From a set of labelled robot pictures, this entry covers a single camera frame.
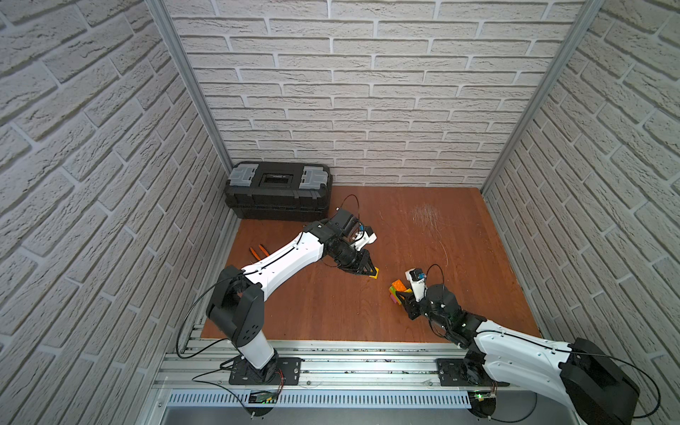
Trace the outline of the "orange lego brick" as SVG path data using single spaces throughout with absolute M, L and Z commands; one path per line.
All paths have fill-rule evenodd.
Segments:
M 396 292 L 408 292 L 408 288 L 400 280 L 394 281 L 391 284 L 391 287 L 396 290 Z

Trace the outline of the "long green lego brick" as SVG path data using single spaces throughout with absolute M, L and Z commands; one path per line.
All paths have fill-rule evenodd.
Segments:
M 396 289 L 395 289 L 393 286 L 391 286 L 391 287 L 389 288 L 389 292 L 390 292 L 390 297 L 391 297 L 392 301 L 393 301 L 395 304 L 401 306 L 402 303 L 401 303 L 400 299 L 399 299 L 398 296 L 397 296 L 397 291 L 396 291 Z

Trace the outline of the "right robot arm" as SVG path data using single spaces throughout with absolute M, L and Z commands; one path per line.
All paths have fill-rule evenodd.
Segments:
M 440 338 L 466 350 L 464 374 L 522 387 L 572 409 L 587 424 L 630 424 L 640 389 L 621 361 L 584 338 L 536 338 L 463 310 L 442 284 L 394 294 L 410 319 L 423 317 Z

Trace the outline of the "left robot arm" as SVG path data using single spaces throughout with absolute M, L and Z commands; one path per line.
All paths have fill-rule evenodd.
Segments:
M 205 316 L 240 353 L 248 381 L 270 384 L 278 375 L 278 353 L 265 337 L 265 303 L 283 283 L 328 256 L 336 267 L 356 276 L 376 277 L 369 244 L 377 240 L 370 226 L 339 208 L 329 219 L 314 221 L 298 236 L 263 260 L 221 271 Z

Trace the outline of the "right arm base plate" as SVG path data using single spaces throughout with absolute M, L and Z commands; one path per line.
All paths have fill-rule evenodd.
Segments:
M 474 388 L 492 387 L 497 384 L 499 387 L 508 387 L 507 382 L 498 382 L 491 379 L 483 368 L 483 361 L 475 361 L 468 358 L 448 358 L 436 359 L 437 376 L 442 387 L 463 387 Z

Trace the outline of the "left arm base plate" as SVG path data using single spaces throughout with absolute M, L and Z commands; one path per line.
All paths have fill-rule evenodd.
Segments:
M 228 382 L 231 385 L 297 386 L 302 362 L 301 358 L 274 356 L 264 368 L 257 369 L 247 359 L 237 359 Z

